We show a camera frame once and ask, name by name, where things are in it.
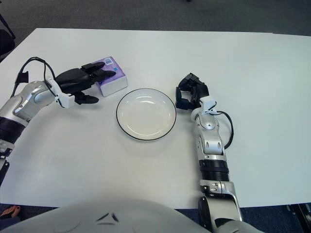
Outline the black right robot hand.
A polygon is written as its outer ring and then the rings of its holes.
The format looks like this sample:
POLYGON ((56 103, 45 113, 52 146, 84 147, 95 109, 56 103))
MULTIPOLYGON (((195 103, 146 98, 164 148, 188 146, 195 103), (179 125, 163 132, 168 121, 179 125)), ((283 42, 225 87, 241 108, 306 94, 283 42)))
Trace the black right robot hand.
POLYGON ((175 90, 175 106, 182 110, 194 110, 201 107, 200 98, 209 96, 208 87, 193 73, 188 74, 175 90), (182 98, 182 92, 189 92, 191 99, 182 98))

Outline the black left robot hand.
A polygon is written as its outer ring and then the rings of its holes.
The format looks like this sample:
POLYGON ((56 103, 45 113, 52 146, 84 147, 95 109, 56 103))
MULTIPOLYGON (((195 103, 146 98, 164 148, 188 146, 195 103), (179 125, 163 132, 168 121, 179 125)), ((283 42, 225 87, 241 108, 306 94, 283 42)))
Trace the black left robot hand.
POLYGON ((91 88, 97 82, 116 75, 114 71, 103 70, 104 66, 104 62, 89 63, 81 68, 73 68, 59 74, 55 81, 63 93, 74 96, 74 101, 77 104, 95 104, 99 99, 86 95, 83 91, 91 88))

